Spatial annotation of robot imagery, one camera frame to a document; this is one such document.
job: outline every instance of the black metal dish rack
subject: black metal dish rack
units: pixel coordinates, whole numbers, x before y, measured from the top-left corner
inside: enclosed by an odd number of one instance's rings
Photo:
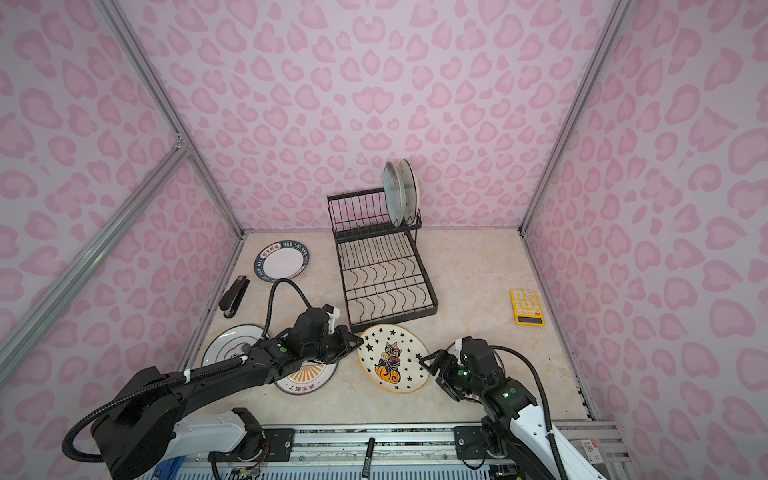
[[[329,196],[328,213],[354,333],[437,313],[437,296],[416,248],[420,212],[395,227],[384,189],[374,188]]]

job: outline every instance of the black stapler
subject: black stapler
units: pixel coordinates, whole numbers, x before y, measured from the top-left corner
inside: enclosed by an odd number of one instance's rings
[[[219,301],[219,308],[224,312],[224,318],[232,318],[237,313],[237,307],[240,306],[240,302],[243,300],[245,290],[248,288],[250,280],[245,275],[240,275],[237,280],[234,281],[232,286],[227,292],[222,295]]]

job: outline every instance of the upright plate in rack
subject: upright plate in rack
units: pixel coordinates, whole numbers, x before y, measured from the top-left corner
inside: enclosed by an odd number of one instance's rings
[[[400,169],[392,162],[384,165],[384,198],[392,225],[399,227],[406,204],[406,189],[402,185]]]
[[[290,395],[306,395],[315,392],[318,388],[331,380],[338,364],[304,362],[298,372],[278,380],[275,385],[278,389]]]
[[[408,225],[413,225],[416,223],[416,214],[419,212],[419,182],[407,160],[401,160],[397,168],[400,170],[402,185],[406,191],[406,205],[402,209],[402,219]]]
[[[210,343],[203,355],[202,366],[247,355],[263,331],[260,326],[250,323],[233,326]]]
[[[256,276],[265,282],[294,278],[310,262],[310,250],[295,240],[282,240],[261,250],[253,262]]]
[[[427,383],[429,372],[419,365],[419,360],[429,352],[408,330],[397,325],[374,325],[360,336],[365,343],[357,349],[357,358],[376,385],[387,392],[412,393]]]

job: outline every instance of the calculator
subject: calculator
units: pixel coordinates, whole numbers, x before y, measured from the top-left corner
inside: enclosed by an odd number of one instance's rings
[[[534,290],[513,288],[509,290],[512,298],[512,310],[515,312],[515,322],[518,325],[544,325],[544,314],[538,295]]]

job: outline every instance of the white label sticker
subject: white label sticker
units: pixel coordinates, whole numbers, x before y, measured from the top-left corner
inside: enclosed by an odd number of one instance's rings
[[[604,463],[603,462],[603,455],[600,455],[600,450],[598,450],[598,444],[594,442],[594,440],[579,440],[581,442],[581,445],[584,447],[584,454],[587,457],[587,460],[592,465],[597,465],[598,463]]]

